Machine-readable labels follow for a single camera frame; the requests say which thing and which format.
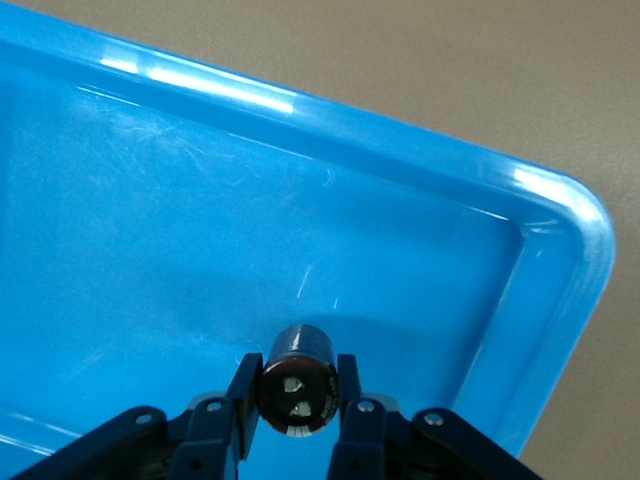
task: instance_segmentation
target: blue plastic bin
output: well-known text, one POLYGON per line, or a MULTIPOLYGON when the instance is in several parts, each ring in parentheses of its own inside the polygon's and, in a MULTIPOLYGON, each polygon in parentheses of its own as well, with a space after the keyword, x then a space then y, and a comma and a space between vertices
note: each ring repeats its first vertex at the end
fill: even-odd
MULTIPOLYGON (((300 322, 518 455, 613 257, 564 174, 0 4, 0 477, 300 322)), ((336 435, 262 424, 243 478, 336 435)))

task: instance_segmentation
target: brown surface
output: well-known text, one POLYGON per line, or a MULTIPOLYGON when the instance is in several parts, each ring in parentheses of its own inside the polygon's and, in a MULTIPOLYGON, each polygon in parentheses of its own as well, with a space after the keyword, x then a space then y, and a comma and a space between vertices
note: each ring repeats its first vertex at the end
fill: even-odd
POLYGON ((616 269, 524 460, 640 476, 640 2, 14 0, 568 172, 610 209, 616 269))

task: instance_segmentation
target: cylindrical object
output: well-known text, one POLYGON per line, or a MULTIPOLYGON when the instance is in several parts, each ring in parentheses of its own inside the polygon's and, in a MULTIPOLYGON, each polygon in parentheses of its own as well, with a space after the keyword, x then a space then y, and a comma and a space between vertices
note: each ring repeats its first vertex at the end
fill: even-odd
POLYGON ((258 388, 262 418, 292 437, 327 425, 338 409, 338 378, 329 337, 310 325, 276 338, 258 388))

